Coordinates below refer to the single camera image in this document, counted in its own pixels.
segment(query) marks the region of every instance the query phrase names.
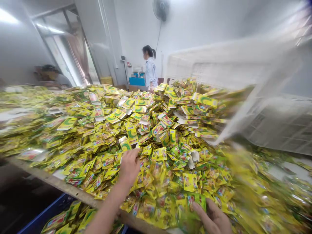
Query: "blue plastic bin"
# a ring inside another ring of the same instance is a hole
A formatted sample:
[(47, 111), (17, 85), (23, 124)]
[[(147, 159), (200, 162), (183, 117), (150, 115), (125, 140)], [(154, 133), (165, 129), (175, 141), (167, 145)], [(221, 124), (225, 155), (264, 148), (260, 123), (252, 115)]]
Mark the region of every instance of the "blue plastic bin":
[(21, 231), (19, 231), (18, 234), (40, 234), (47, 221), (62, 211), (67, 210), (74, 200), (75, 199), (68, 194), (63, 193), (43, 212), (41, 212), (29, 224), (27, 224)]
[(130, 82), (130, 85), (145, 86), (145, 79), (144, 78), (130, 77), (129, 82)]

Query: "blue striped shirt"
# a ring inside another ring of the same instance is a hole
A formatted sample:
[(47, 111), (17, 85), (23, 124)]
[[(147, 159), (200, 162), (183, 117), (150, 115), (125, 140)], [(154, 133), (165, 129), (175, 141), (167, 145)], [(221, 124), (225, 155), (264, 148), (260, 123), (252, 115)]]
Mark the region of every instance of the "blue striped shirt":
[(149, 57), (146, 61), (145, 80), (147, 86), (149, 86), (151, 82), (153, 83), (153, 87), (157, 86), (158, 77), (156, 74), (154, 59), (152, 57)]

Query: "hand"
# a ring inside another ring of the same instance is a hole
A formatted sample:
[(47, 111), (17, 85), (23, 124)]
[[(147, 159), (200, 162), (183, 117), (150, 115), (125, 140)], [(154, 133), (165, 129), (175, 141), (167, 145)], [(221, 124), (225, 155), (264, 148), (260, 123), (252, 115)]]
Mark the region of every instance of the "hand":
[(154, 93), (154, 87), (153, 86), (150, 87), (150, 93)]
[(206, 198), (207, 214), (196, 202), (193, 208), (201, 219), (205, 230), (209, 234), (232, 234), (231, 223), (225, 213), (210, 199)]
[(137, 154), (140, 150), (141, 149), (132, 149), (126, 151), (121, 160), (119, 181), (123, 183), (124, 186), (128, 186), (129, 189), (134, 184), (141, 170), (140, 160), (137, 158)]

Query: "glass door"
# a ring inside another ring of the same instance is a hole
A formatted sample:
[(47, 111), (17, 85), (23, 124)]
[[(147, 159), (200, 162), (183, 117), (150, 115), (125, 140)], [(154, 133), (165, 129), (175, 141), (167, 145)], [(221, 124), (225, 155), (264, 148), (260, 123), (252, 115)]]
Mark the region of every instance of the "glass door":
[(33, 22), (72, 86), (100, 84), (75, 6), (40, 16)]

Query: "ceiling light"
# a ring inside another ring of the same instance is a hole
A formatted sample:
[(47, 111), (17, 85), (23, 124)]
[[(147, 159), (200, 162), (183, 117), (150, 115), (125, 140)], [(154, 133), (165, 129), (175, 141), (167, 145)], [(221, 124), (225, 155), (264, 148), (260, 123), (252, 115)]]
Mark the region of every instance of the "ceiling light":
[(13, 17), (11, 14), (6, 12), (5, 10), (0, 8), (0, 22), (5, 22), (5, 23), (18, 23), (19, 21)]
[(55, 29), (55, 28), (46, 27), (46, 26), (43, 26), (43, 25), (41, 25), (41, 24), (36, 24), (36, 25), (37, 25), (38, 27), (40, 27), (40, 28), (48, 29), (48, 30), (50, 30), (50, 31), (53, 32), (53, 33), (64, 33), (63, 31), (57, 30), (57, 29)]

